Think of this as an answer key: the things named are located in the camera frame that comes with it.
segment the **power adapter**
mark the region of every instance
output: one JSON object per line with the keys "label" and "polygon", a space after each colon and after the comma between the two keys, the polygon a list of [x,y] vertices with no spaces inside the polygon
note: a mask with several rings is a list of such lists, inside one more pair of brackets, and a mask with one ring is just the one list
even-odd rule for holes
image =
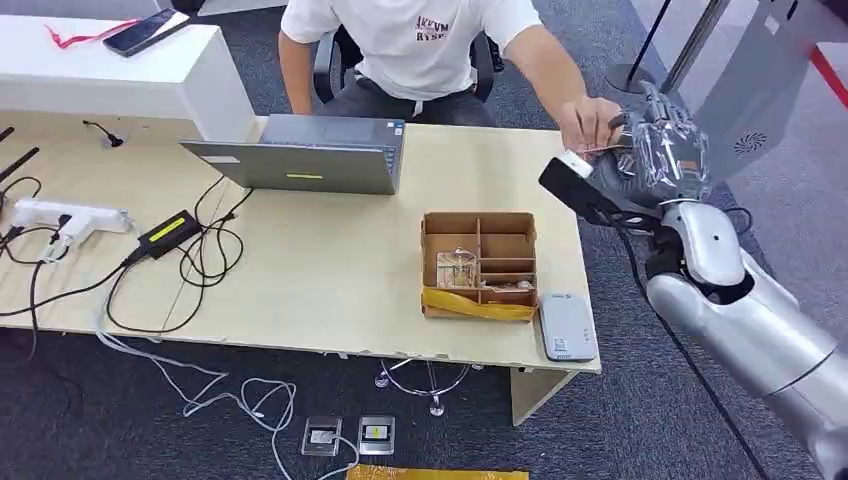
{"label": "power adapter", "polygon": [[202,230],[200,223],[183,210],[138,237],[138,250],[158,259]]}

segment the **yellow tape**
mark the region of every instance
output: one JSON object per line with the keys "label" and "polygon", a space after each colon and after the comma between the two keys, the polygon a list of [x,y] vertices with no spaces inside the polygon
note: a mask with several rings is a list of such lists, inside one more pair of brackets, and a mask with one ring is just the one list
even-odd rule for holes
{"label": "yellow tape", "polygon": [[492,320],[530,321],[536,314],[536,309],[533,307],[525,305],[480,305],[463,296],[433,288],[424,288],[421,292],[421,301],[429,307]]}
{"label": "yellow tape", "polygon": [[530,480],[530,474],[527,472],[424,470],[357,465],[348,470],[346,478],[347,480]]}
{"label": "yellow tape", "polygon": [[151,236],[150,236],[150,241],[151,241],[151,242],[155,242],[156,240],[159,240],[160,238],[162,238],[162,237],[164,237],[165,235],[167,235],[167,234],[168,234],[168,232],[170,232],[171,230],[173,230],[173,229],[175,229],[175,228],[179,227],[180,225],[182,225],[182,224],[184,224],[184,223],[185,223],[185,218],[183,218],[183,217],[180,217],[180,218],[178,218],[178,219],[174,220],[174,221],[173,221],[173,222],[171,222],[171,224],[170,224],[170,225],[168,225],[167,227],[165,227],[165,228],[163,228],[162,230],[159,230],[158,232],[156,232],[156,233],[154,233],[153,235],[151,235]]}

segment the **person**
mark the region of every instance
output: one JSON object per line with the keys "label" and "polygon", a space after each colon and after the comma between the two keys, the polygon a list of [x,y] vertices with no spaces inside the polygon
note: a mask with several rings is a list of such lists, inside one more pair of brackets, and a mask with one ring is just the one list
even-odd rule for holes
{"label": "person", "polygon": [[[341,25],[363,60],[355,67],[356,81],[314,112],[308,44]],[[566,148],[616,140],[609,121],[620,107],[587,95],[580,70],[542,25],[531,0],[289,0],[279,54],[292,111],[497,126],[473,94],[468,51],[481,31],[530,81]]]}

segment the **white power bank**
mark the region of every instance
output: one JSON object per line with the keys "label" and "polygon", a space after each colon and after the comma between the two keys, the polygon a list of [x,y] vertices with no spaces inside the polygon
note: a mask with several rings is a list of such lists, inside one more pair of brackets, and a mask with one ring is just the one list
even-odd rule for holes
{"label": "white power bank", "polygon": [[586,300],[578,295],[543,295],[539,316],[545,354],[554,362],[588,361],[598,356],[598,343]]}

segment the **red lanyard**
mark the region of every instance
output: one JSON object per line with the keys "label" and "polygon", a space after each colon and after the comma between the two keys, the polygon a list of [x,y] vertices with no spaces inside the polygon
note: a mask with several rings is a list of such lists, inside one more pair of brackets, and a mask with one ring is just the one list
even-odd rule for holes
{"label": "red lanyard", "polygon": [[830,62],[824,58],[824,54],[819,47],[813,48],[813,53],[810,57],[813,60],[813,65],[816,66],[819,73],[821,73],[824,77],[824,81],[830,85],[830,88],[833,89],[833,93],[835,93],[837,98],[839,98],[842,104],[845,105],[845,108],[848,108],[848,89],[842,84],[842,80],[839,79],[839,75],[837,75],[836,71],[833,70]]}
{"label": "red lanyard", "polygon": [[136,23],[138,23],[138,20],[127,20],[126,22],[115,25],[114,27],[110,28],[109,30],[106,30],[105,32],[99,35],[77,35],[67,40],[62,40],[61,38],[59,38],[59,34],[54,32],[53,29],[47,26],[46,24],[44,25],[44,27],[47,29],[47,31],[50,32],[50,37],[53,39],[53,43],[55,43],[57,47],[64,50],[78,42],[84,42],[86,40],[99,40],[101,38],[108,37],[112,33],[127,28],[131,25],[135,25]]}

